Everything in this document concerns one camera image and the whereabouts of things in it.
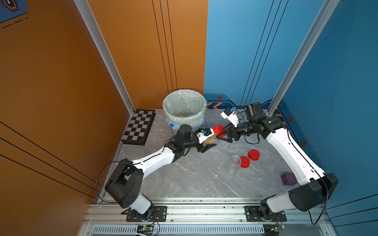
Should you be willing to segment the peanut jar back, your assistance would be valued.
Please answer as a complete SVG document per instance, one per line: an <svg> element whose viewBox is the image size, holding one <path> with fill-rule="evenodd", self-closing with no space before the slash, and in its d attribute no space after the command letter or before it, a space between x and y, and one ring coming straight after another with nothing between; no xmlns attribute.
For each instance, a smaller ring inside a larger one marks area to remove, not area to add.
<svg viewBox="0 0 378 236"><path fill-rule="evenodd" d="M215 141L215 139L213 138L213 137L209 137L209 138L207 138L204 142L203 142L203 144L205 145L205 146L207 146L207 145L212 145L212 144L215 144L216 143L216 141Z"/></svg>

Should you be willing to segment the peanut jar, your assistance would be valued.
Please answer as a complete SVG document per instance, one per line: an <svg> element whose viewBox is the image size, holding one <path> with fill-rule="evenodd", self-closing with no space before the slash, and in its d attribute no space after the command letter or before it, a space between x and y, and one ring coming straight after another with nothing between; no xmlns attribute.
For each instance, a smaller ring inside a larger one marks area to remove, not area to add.
<svg viewBox="0 0 378 236"><path fill-rule="evenodd" d="M241 168L241 157L238 156L238 155L233 155L230 160L229 160L229 163L227 164L227 171L230 173L230 174L235 174L237 173L240 168Z"/></svg>
<svg viewBox="0 0 378 236"><path fill-rule="evenodd" d="M207 138L204 142L203 142L203 144L205 145L205 146L207 146L207 145L212 145L212 144L215 144L216 143L216 141L215 141L215 139L213 138L213 137L209 137L209 138Z"/></svg>

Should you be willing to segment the red lid of back jar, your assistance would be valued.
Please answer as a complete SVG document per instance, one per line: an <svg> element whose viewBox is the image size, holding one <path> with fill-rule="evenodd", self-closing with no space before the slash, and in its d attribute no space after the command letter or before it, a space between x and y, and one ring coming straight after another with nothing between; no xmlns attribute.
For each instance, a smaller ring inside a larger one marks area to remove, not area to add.
<svg viewBox="0 0 378 236"><path fill-rule="evenodd" d="M214 134L217 138L223 138L226 135L225 128L222 125L213 127Z"/></svg>

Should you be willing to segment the red lid of jar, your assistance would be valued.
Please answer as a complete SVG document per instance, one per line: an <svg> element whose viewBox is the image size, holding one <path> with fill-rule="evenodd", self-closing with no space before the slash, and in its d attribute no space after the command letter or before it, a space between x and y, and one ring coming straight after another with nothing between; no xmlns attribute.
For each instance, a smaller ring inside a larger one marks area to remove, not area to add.
<svg viewBox="0 0 378 236"><path fill-rule="evenodd" d="M258 161L260 159L260 152L256 149L251 149L248 152L248 158L252 161Z"/></svg>
<svg viewBox="0 0 378 236"><path fill-rule="evenodd" d="M246 156L241 156L240 157L240 167L246 169L249 166L250 166L250 159Z"/></svg>
<svg viewBox="0 0 378 236"><path fill-rule="evenodd" d="M213 127L214 134L217 138L223 138L226 135L225 128L222 125Z"/></svg>

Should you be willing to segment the red lid of front jar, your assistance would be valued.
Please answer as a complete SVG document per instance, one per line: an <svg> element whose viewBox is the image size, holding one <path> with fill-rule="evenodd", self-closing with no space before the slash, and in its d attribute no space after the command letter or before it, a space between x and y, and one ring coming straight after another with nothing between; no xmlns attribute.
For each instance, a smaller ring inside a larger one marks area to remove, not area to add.
<svg viewBox="0 0 378 236"><path fill-rule="evenodd" d="M248 152L248 158L252 161L258 161L260 159L260 152L256 149L251 149Z"/></svg>

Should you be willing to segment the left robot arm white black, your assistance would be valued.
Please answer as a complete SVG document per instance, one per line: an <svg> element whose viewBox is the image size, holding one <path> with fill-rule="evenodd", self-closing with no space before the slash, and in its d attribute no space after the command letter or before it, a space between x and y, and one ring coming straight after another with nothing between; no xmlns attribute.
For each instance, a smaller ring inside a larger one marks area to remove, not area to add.
<svg viewBox="0 0 378 236"><path fill-rule="evenodd" d="M200 153L208 151L216 145L214 137L218 134L215 128L193 131L190 125L180 126L176 135L157 152L133 161L127 158L119 161L105 185L106 192L121 208L135 211L143 220L153 220L154 204L140 193L143 180L159 168L187 155L191 149Z"/></svg>

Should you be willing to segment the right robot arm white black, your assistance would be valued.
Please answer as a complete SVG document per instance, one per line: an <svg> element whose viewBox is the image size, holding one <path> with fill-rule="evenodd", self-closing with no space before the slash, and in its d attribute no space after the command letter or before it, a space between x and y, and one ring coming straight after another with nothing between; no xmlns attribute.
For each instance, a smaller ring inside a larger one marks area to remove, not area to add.
<svg viewBox="0 0 378 236"><path fill-rule="evenodd" d="M264 220L276 219L286 210L309 211L318 205L327 206L338 179L327 174L293 140L289 130L278 117L267 117L260 103L245 106L246 122L241 123L233 107L221 116L229 124L216 133L216 138L232 143L242 136L258 134L270 143L292 170L299 187L287 193L274 195L261 201L259 214Z"/></svg>

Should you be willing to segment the translucent green bin liner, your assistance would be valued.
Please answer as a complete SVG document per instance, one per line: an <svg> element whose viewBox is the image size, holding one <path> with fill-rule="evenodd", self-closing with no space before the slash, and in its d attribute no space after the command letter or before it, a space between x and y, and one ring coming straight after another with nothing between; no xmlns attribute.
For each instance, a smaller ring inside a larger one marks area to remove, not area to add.
<svg viewBox="0 0 378 236"><path fill-rule="evenodd" d="M196 130L204 125L207 100L191 89L180 89L170 93L163 100L163 111L170 128L179 129L187 124Z"/></svg>

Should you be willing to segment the black white chessboard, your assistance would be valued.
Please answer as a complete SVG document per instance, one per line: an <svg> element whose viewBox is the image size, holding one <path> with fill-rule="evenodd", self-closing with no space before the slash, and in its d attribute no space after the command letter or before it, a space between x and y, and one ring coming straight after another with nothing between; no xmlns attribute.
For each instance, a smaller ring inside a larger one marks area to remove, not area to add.
<svg viewBox="0 0 378 236"><path fill-rule="evenodd" d="M125 145L144 146L151 130L155 110L137 109L126 126L121 142Z"/></svg>

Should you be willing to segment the purple block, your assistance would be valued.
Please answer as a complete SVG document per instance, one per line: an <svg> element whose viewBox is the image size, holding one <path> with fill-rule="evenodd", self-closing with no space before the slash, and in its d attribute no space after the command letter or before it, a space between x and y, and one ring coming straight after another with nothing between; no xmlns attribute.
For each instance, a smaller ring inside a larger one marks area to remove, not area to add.
<svg viewBox="0 0 378 236"><path fill-rule="evenodd" d="M294 186L297 184L297 179L294 173L284 172L281 174L281 180L284 186Z"/></svg>

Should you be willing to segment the left green circuit board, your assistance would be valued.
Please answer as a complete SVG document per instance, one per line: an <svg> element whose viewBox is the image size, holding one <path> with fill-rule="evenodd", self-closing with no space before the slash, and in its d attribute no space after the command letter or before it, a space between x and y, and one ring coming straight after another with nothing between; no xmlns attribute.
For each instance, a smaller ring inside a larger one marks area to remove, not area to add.
<svg viewBox="0 0 378 236"><path fill-rule="evenodd" d="M137 225L137 236L152 236L154 234L154 225Z"/></svg>

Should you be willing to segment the green circuit board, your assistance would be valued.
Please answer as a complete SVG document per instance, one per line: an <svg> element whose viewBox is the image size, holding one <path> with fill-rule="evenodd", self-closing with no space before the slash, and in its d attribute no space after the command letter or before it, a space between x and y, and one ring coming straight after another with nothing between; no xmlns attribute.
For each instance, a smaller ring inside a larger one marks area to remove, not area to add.
<svg viewBox="0 0 378 236"><path fill-rule="evenodd" d="M277 225L275 228L272 228L270 232L274 233L276 236L279 235L280 231L286 229L285 224Z"/></svg>
<svg viewBox="0 0 378 236"><path fill-rule="evenodd" d="M154 225L137 225L137 236L152 236L154 234Z"/></svg>

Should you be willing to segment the right green circuit board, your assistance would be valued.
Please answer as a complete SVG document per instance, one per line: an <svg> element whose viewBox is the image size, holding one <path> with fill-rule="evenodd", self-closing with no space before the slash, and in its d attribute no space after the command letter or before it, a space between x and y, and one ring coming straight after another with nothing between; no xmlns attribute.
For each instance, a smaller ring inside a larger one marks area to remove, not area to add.
<svg viewBox="0 0 378 236"><path fill-rule="evenodd" d="M274 233L276 236L279 235L280 231L286 229L285 224L277 225L275 228L272 228L270 232Z"/></svg>

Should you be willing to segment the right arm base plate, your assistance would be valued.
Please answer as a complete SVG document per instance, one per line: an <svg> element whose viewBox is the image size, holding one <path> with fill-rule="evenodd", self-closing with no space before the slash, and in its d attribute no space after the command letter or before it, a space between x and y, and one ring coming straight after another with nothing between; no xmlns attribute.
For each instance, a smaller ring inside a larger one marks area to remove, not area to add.
<svg viewBox="0 0 378 236"><path fill-rule="evenodd" d="M287 222L284 211L264 215L261 211L261 206L245 206L244 211L248 222Z"/></svg>

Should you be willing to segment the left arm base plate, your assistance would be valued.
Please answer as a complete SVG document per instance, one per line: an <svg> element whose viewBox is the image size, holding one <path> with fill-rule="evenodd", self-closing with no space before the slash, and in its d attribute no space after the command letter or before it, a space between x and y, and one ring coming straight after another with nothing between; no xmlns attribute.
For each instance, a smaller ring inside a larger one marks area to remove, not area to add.
<svg viewBox="0 0 378 236"><path fill-rule="evenodd" d="M165 222L167 217L167 206L154 206L152 211L147 211L151 215L140 214L134 209L130 209L126 221L127 222Z"/></svg>

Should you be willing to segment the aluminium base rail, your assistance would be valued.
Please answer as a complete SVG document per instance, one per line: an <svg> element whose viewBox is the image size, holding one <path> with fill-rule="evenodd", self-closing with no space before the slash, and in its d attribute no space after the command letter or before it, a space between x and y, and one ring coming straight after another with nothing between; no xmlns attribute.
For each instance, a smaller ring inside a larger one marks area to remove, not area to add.
<svg viewBox="0 0 378 236"><path fill-rule="evenodd" d="M127 222L129 211L115 204L91 205L80 236L136 236L137 225L154 225L153 236L336 236L328 215L320 206L306 212L286 210L287 222L248 222L244 207L258 206L251 198L157 198L155 206L167 206L165 222Z"/></svg>

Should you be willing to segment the right aluminium corner post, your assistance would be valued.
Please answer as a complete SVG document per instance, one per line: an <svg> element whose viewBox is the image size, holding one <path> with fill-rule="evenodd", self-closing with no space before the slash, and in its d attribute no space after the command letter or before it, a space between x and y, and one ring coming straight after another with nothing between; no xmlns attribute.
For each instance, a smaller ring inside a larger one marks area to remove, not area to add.
<svg viewBox="0 0 378 236"><path fill-rule="evenodd" d="M301 47L299 48L293 62L291 63L285 77L283 78L272 102L270 103L267 115L269 117L273 116L274 111L278 108L279 103L283 99L285 93L290 87L292 81L312 50L314 44L322 33L324 27L326 26L329 18L337 7L339 0L326 0L324 1L320 11L318 12L314 22L312 23Z"/></svg>

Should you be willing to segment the aluminium corner post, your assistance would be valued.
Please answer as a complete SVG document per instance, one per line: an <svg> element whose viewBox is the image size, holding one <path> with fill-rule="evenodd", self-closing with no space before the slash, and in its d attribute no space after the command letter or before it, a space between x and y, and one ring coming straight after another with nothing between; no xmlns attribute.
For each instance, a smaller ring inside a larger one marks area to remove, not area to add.
<svg viewBox="0 0 378 236"><path fill-rule="evenodd" d="M272 102L270 103L267 115L269 117L273 116L274 111L278 108L279 103L283 99L285 93L290 87L292 81L312 50L314 44L322 33L324 27L326 26L329 18L337 7L339 0L326 0L324 1L320 11L318 12L314 22L312 23L301 47L299 48L293 62L291 63L285 77L283 78Z"/></svg>
<svg viewBox="0 0 378 236"><path fill-rule="evenodd" d="M88 1L74 0L79 13L84 20L84 23L99 51L101 58L130 114L135 113L134 105L132 104L129 93L113 60L111 52L105 42L100 27L95 19Z"/></svg>

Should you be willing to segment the left aluminium corner post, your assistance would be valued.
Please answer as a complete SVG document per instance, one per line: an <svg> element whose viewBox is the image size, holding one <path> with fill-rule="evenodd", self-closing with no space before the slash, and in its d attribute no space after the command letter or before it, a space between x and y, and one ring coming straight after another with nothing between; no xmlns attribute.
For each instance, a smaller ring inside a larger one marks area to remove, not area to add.
<svg viewBox="0 0 378 236"><path fill-rule="evenodd" d="M105 42L100 27L95 19L88 1L74 0L79 13L84 20L84 23L99 51L101 58L130 114L135 113L134 105L132 104L129 93L113 60L111 52Z"/></svg>

